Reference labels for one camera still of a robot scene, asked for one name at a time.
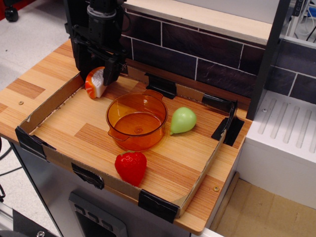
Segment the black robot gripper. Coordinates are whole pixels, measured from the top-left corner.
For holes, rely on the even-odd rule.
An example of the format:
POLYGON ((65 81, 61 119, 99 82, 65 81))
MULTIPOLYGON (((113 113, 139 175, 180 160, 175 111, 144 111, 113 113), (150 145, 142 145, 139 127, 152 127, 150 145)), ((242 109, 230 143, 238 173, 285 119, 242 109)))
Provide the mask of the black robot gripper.
POLYGON ((76 67, 103 70, 103 85, 116 81, 124 69, 127 51, 120 43, 125 11, 71 11, 71 44, 76 67))

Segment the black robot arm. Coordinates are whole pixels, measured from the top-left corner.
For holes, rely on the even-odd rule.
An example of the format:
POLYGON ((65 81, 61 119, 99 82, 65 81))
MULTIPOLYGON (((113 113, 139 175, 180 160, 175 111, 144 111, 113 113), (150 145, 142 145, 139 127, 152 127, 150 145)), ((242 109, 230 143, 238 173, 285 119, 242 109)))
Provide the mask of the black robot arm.
POLYGON ((103 85, 116 81, 125 68, 126 49, 120 43, 122 0, 66 0, 65 11, 73 56, 81 77, 103 67, 103 85))

